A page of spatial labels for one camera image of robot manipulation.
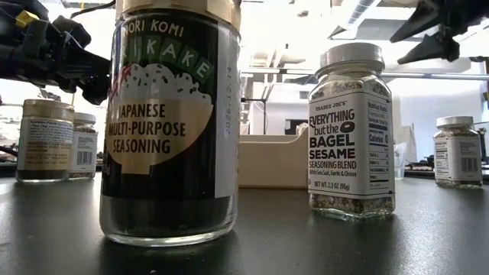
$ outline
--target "yellow part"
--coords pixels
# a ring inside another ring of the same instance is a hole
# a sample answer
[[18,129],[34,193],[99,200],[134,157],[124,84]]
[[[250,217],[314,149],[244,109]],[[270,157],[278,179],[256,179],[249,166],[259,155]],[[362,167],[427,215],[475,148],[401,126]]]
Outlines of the yellow part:
[[29,25],[34,20],[39,20],[39,17],[35,14],[30,13],[29,11],[22,11],[15,18],[15,24],[21,28],[25,28],[25,26]]

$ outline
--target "barcode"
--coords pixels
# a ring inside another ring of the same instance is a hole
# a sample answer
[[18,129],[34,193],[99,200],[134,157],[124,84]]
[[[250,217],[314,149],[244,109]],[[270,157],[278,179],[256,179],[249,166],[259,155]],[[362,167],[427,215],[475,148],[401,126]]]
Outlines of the barcode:
[[92,164],[92,156],[93,152],[78,152],[76,153],[76,164],[78,165],[83,165],[83,164]]
[[463,157],[461,159],[461,171],[462,172],[477,172],[477,158],[475,157]]

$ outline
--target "glass jar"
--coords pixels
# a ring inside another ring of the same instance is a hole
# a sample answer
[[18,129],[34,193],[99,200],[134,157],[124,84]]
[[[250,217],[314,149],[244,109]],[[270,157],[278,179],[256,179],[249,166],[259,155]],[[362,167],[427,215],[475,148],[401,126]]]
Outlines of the glass jar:
[[388,215],[395,207],[392,96],[381,49],[352,43],[321,56],[309,94],[309,204],[334,218]]
[[435,181],[439,186],[481,188],[481,139],[471,116],[436,119]]
[[73,106],[44,99],[24,101],[18,146],[17,181],[66,180],[73,142]]
[[113,38],[100,225],[122,244],[209,241],[237,215],[239,5],[168,3],[126,1]]
[[75,113],[70,180],[93,179],[97,166],[96,116]]

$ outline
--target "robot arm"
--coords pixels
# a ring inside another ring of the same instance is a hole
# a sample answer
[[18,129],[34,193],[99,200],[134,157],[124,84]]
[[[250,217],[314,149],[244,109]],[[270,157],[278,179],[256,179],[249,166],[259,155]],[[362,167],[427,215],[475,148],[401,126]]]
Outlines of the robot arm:
[[76,87],[94,105],[107,99],[110,61],[84,50],[91,41],[83,26],[59,16],[52,23],[37,0],[0,0],[0,78],[40,88]]
[[390,42],[402,41],[422,31],[439,26],[438,33],[426,35],[399,64],[432,58],[450,62],[458,59],[459,45],[453,37],[463,34],[468,27],[480,24],[489,15],[488,0],[419,0],[416,10],[407,22],[392,36]]

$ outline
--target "wall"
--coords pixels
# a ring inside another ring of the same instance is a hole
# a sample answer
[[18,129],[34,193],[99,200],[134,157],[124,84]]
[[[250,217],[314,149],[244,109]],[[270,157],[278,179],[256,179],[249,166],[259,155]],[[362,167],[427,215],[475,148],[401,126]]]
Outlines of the wall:
[[[263,134],[262,104],[254,102],[250,114],[250,134]],[[307,119],[306,103],[267,103],[267,134],[284,134],[286,119]]]
[[434,153],[437,118],[470,115],[474,122],[482,119],[479,81],[395,79],[388,86],[400,98],[401,119],[395,129],[414,125],[418,160]]

